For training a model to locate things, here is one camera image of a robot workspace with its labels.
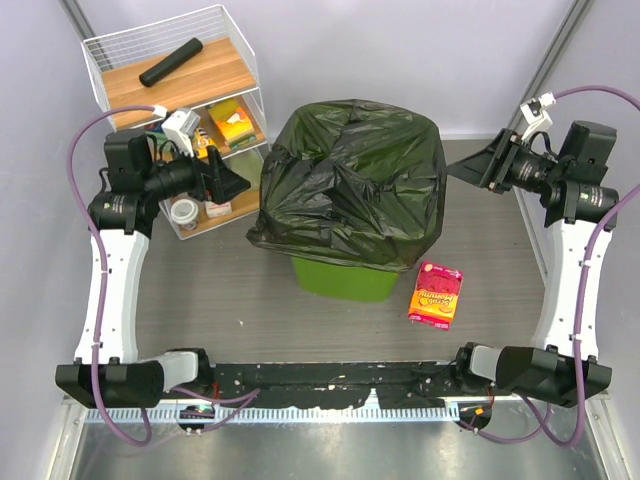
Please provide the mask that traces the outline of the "green plastic trash bin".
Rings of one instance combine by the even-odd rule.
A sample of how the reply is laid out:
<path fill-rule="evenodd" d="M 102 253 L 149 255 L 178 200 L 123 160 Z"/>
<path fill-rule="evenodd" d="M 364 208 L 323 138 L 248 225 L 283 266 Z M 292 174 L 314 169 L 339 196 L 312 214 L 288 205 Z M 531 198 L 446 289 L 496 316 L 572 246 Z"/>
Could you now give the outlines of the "green plastic trash bin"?
<path fill-rule="evenodd" d="M 299 286 L 311 293 L 359 302 L 388 298 L 399 274 L 364 267 L 340 266 L 291 258 Z"/>

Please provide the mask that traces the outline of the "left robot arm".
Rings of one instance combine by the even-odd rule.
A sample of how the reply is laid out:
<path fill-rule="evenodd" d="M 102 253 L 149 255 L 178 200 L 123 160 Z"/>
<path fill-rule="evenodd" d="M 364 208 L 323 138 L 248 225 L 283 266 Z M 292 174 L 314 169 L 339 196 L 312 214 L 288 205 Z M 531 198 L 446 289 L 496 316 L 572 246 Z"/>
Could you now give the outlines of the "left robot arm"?
<path fill-rule="evenodd" d="M 200 160 L 181 153 L 154 160 L 141 129 L 109 134 L 103 190 L 84 213 L 92 221 L 92 276 L 85 330 L 69 365 L 59 365 L 55 383 L 87 408 L 151 408 L 175 387 L 202 398 L 214 375 L 202 348 L 177 348 L 140 360 L 136 307 L 144 258 L 160 204 L 180 194 L 224 203 L 250 183 L 234 173 L 214 147 Z"/>

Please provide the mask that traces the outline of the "black trash bag roll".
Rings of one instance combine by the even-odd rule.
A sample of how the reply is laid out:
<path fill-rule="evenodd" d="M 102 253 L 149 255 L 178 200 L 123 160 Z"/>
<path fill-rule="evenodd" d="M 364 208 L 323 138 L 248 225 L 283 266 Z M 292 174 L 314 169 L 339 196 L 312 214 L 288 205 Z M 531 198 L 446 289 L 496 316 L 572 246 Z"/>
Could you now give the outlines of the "black trash bag roll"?
<path fill-rule="evenodd" d="M 142 72 L 138 77 L 140 83 L 147 88 L 154 86 L 160 80 L 166 78 L 169 74 L 199 54 L 202 49 L 203 43 L 199 39 L 190 39 L 158 63 Z"/>

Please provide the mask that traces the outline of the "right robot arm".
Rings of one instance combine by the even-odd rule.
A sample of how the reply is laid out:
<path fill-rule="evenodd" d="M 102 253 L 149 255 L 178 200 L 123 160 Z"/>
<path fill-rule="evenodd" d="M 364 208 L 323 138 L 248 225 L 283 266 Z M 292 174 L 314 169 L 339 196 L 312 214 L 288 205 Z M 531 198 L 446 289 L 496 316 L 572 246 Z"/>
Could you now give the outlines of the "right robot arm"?
<path fill-rule="evenodd" d="M 571 408 L 580 395 L 590 398 L 609 387 L 612 370 L 598 360 L 595 314 L 602 262 L 617 223 L 612 210 L 619 194 L 601 184 L 616 140 L 609 126 L 575 121 L 558 154 L 536 153 L 504 129 L 480 152 L 448 166 L 449 175 L 493 193 L 518 187 L 539 195 L 553 245 L 532 344 L 461 347 L 451 371 L 460 393 L 495 384 Z"/>

